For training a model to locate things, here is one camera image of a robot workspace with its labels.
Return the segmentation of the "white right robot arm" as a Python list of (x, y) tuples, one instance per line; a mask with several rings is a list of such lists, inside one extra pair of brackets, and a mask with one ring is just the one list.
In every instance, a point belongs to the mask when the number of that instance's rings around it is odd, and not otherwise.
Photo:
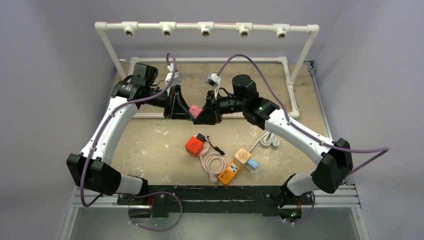
[(316, 164), (311, 172), (295, 174), (283, 183), (280, 196), (284, 202), (292, 204), (300, 195), (315, 190), (333, 194), (353, 169), (349, 142), (321, 136), (289, 117), (277, 104), (259, 95), (249, 75), (236, 75), (232, 88), (227, 97), (209, 91), (193, 123), (215, 125), (223, 114), (242, 113), (250, 124), (281, 137)]

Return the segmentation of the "pink square charger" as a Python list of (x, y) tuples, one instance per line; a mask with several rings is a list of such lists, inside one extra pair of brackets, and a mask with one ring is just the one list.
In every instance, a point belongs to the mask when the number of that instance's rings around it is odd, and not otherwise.
[(189, 109), (188, 109), (189, 113), (191, 114), (191, 116), (196, 119), (201, 112), (203, 111), (203, 109), (199, 106), (196, 105), (192, 105)]

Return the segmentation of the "black charger adapter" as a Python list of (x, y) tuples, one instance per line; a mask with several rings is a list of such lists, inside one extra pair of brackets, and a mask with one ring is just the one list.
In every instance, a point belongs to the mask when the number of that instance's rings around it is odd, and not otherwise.
[(203, 143), (203, 147), (202, 150), (200, 152), (200, 155), (203, 155), (205, 153), (207, 153), (209, 150), (214, 150), (217, 153), (219, 153), (221, 156), (225, 155), (225, 152), (223, 150), (221, 150), (218, 146), (214, 146), (211, 142), (210, 142), (210, 137), (207, 135), (203, 135), (201, 133), (199, 133), (196, 138), (198, 140), (200, 140)]

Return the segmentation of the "red cube socket adapter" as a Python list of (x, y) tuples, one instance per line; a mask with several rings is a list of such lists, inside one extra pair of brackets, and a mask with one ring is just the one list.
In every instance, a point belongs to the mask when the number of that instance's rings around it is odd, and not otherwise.
[(196, 136), (192, 136), (184, 145), (185, 150), (193, 157), (198, 157), (204, 149), (204, 142)]

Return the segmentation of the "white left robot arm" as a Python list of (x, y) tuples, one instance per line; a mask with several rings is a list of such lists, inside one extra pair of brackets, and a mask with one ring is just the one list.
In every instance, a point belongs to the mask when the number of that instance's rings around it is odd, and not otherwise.
[(140, 106), (165, 100), (170, 96), (171, 87), (176, 86), (179, 71), (173, 62), (167, 63), (167, 68), (169, 73), (164, 89), (153, 87), (159, 70), (143, 63), (136, 64), (134, 74), (128, 75), (113, 87), (107, 110), (96, 131), (79, 153), (71, 153), (66, 160), (80, 195), (90, 190), (100, 196), (126, 194), (138, 205), (148, 201), (148, 181), (123, 174), (111, 164), (126, 127)]

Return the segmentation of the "blue square charger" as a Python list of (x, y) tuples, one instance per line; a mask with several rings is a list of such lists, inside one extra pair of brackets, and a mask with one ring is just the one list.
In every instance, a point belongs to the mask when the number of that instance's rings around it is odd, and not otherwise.
[(247, 162), (246, 162), (246, 166), (248, 167), (248, 168), (250, 168), (251, 170), (253, 170), (253, 171), (255, 171), (256, 169), (257, 169), (257, 167), (258, 167), (258, 163), (253, 159), (253, 158), (250, 158)]

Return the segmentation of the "beige cube socket adapter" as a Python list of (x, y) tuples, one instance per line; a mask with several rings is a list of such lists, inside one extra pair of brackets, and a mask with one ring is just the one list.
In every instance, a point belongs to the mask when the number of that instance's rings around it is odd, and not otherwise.
[(244, 148), (237, 150), (233, 157), (233, 161), (239, 166), (245, 165), (250, 159), (251, 153)]

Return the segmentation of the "orange power strip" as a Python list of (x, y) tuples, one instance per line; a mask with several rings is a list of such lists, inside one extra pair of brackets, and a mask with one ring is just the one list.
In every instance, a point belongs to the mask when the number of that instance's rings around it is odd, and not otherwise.
[[(248, 150), (251, 153), (252, 157), (252, 151), (253, 149), (258, 145), (262, 145), (263, 147), (278, 147), (280, 145), (280, 140), (277, 138), (277, 136), (274, 133), (271, 133), (269, 131), (266, 131)], [(229, 163), (229, 165), (224, 169), (223, 172), (218, 177), (218, 180), (223, 185), (228, 185), (231, 180), (243, 169), (247, 168), (248, 170), (251, 170), (249, 167), (245, 165), (237, 165), (233, 160)]]

